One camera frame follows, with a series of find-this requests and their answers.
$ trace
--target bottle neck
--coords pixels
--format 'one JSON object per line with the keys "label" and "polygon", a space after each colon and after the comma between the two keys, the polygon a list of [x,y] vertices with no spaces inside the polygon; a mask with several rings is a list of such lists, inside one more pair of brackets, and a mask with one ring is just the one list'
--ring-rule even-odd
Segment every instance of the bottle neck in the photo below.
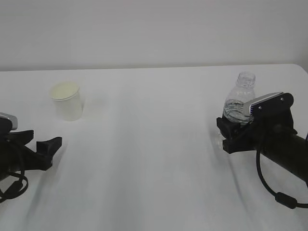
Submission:
{"label": "bottle neck", "polygon": [[241,72],[237,78],[236,86],[239,88],[253,89],[255,86],[256,76],[250,72]]}

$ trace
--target paper cup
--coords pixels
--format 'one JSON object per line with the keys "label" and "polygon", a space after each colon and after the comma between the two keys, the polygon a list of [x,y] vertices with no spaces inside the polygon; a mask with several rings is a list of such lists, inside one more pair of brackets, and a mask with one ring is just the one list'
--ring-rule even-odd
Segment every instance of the paper cup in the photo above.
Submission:
{"label": "paper cup", "polygon": [[75,82],[62,82],[50,90],[56,113],[63,120],[74,121],[82,115],[79,86]]}

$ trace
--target white wall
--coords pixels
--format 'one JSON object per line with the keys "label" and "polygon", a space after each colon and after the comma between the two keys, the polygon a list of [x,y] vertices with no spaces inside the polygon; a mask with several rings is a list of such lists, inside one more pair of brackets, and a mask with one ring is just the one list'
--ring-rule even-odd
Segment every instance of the white wall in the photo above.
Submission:
{"label": "white wall", "polygon": [[297,63],[308,0],[1,0],[0,70]]}

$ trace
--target clear plastic bottle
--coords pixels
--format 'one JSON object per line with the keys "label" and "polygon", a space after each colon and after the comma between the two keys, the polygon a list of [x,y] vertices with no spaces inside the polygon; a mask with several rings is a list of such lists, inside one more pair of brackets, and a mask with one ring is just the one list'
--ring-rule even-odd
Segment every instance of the clear plastic bottle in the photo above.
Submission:
{"label": "clear plastic bottle", "polygon": [[245,125],[253,118],[243,114],[243,104],[253,100],[255,96],[256,76],[250,72],[241,72],[237,78],[236,86],[227,96],[223,115],[233,123]]}

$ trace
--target white table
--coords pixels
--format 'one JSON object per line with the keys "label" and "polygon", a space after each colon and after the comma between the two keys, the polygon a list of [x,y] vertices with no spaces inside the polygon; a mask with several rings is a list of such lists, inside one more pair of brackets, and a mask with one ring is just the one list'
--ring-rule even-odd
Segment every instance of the white table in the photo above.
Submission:
{"label": "white table", "polygon": [[[0,230],[308,230],[308,210],[290,210],[264,189],[255,152],[229,155],[215,145],[216,117],[244,70],[257,76],[258,96],[294,95],[304,137],[308,75],[293,64],[0,72],[0,111],[18,117],[18,130],[34,129],[35,141],[64,140],[54,166],[27,172],[28,191],[0,205]],[[64,80],[85,97],[75,122],[58,119],[48,96]],[[308,203],[304,182],[261,162],[274,190]]]}

